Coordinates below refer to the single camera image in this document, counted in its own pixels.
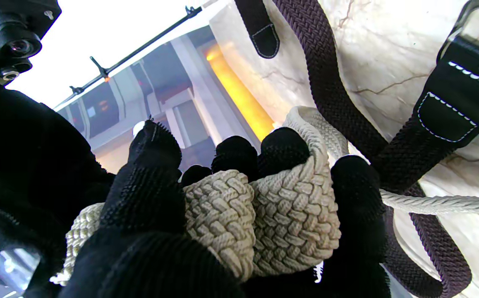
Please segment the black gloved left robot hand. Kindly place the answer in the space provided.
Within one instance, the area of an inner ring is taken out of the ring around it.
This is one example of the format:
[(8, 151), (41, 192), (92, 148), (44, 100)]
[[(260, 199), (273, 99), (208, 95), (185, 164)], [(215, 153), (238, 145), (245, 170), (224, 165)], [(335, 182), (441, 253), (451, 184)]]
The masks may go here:
[(342, 236), (319, 283), (314, 268), (241, 283), (206, 246), (185, 235), (180, 162), (171, 132), (145, 121), (61, 298), (391, 297), (381, 266), (386, 208), (379, 178), (364, 159), (348, 155), (331, 168)]

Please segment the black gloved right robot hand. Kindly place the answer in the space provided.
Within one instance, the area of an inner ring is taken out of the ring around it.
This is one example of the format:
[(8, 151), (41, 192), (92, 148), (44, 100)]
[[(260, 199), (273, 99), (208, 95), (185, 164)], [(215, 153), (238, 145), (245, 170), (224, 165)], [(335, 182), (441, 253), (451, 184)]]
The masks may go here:
[(0, 284), (60, 298), (116, 175), (64, 117), (0, 85)]

